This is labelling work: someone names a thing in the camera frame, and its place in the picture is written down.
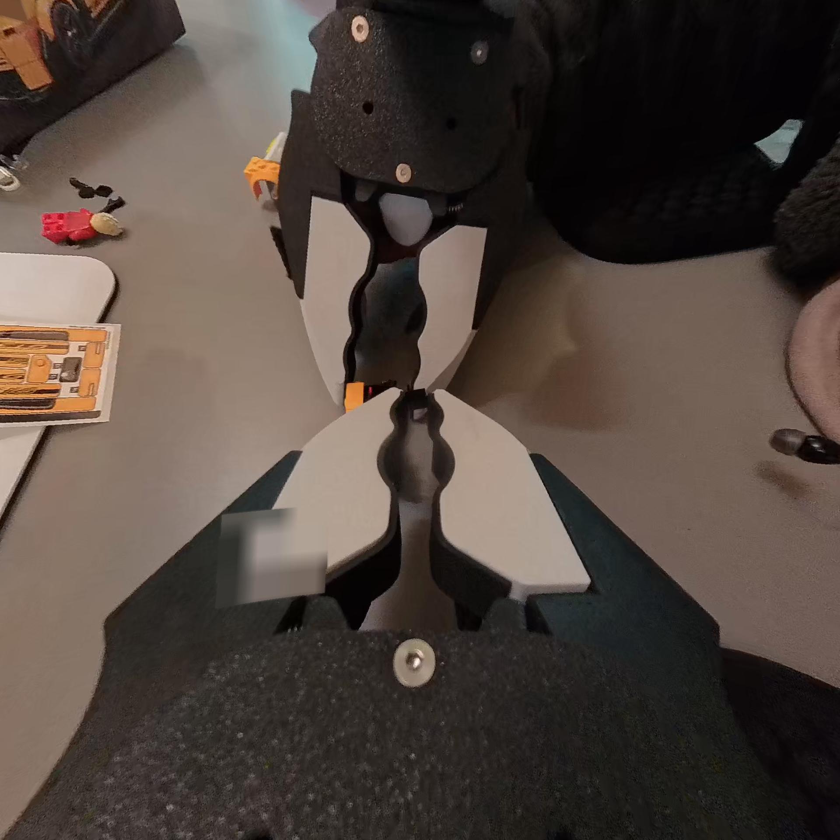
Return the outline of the orange black lego car section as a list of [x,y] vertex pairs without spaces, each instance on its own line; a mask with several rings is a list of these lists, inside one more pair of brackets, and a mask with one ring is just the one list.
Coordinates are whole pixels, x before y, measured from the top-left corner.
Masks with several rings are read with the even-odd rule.
[[390,412],[403,396],[404,390],[394,380],[377,383],[353,381],[344,387],[343,412],[351,413],[367,403],[374,403]]

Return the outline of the person's right forearm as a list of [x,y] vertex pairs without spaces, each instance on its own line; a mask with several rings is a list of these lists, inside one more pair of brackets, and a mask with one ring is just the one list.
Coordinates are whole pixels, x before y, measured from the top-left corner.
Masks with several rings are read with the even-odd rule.
[[838,141],[837,1],[521,2],[528,178],[586,256],[768,244]]

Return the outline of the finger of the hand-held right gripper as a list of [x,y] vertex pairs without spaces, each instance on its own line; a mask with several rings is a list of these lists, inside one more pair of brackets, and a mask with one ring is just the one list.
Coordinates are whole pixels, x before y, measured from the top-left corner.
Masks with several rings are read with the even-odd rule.
[[487,241],[484,227],[456,225],[419,252],[418,281],[426,320],[418,341],[418,391],[451,382],[476,335],[474,317]]
[[354,328],[352,301],[371,267],[371,237],[350,208],[314,196],[301,314],[328,392],[343,404],[347,348]]

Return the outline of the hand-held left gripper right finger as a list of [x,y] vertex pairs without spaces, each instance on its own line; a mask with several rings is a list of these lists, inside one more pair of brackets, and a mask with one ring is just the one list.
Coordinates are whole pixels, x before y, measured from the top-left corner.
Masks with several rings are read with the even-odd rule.
[[467,614],[499,599],[586,592],[591,577],[527,448],[446,391],[429,396],[428,431],[438,588]]

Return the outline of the orange sticker sheet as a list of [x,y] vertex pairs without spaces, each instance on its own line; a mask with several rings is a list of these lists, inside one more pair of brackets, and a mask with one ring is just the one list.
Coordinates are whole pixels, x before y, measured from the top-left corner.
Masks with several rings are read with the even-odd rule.
[[106,423],[120,339],[118,324],[2,324],[1,425]]

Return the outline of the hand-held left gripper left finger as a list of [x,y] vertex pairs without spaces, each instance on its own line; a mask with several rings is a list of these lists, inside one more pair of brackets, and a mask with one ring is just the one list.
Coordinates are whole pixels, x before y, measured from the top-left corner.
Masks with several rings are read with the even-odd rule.
[[272,573],[284,596],[326,595],[366,614],[401,569],[399,502],[387,453],[403,398],[389,387],[306,444],[274,506]]

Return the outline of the black lego car chassis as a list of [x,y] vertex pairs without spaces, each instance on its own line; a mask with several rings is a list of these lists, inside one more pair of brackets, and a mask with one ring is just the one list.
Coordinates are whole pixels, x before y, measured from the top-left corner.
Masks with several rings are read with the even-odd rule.
[[245,166],[244,175],[258,205],[268,214],[266,218],[271,241],[280,256],[287,277],[292,279],[291,265],[281,229],[279,199],[280,162],[286,139],[285,131],[278,132],[263,156],[254,156],[249,160]]

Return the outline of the white rounded board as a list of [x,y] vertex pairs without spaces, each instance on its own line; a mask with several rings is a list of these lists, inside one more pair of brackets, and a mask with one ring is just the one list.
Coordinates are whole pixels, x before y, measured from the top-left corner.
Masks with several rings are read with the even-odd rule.
[[[78,255],[1,254],[2,324],[105,322],[119,283],[101,261]],[[1,516],[39,453],[46,426],[1,432]]]

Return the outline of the red lego minifigure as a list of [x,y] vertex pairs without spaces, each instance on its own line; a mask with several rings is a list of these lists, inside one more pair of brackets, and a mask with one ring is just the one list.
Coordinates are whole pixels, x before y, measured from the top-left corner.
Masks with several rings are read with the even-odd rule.
[[110,213],[92,213],[81,208],[75,212],[44,213],[40,233],[57,245],[81,244],[97,238],[119,238],[123,226]]

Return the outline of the lego set box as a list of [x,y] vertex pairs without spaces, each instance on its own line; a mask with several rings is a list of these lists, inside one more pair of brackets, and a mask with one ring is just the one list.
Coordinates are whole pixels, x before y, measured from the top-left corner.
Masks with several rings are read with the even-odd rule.
[[175,1],[2,2],[2,156],[20,154],[184,33]]

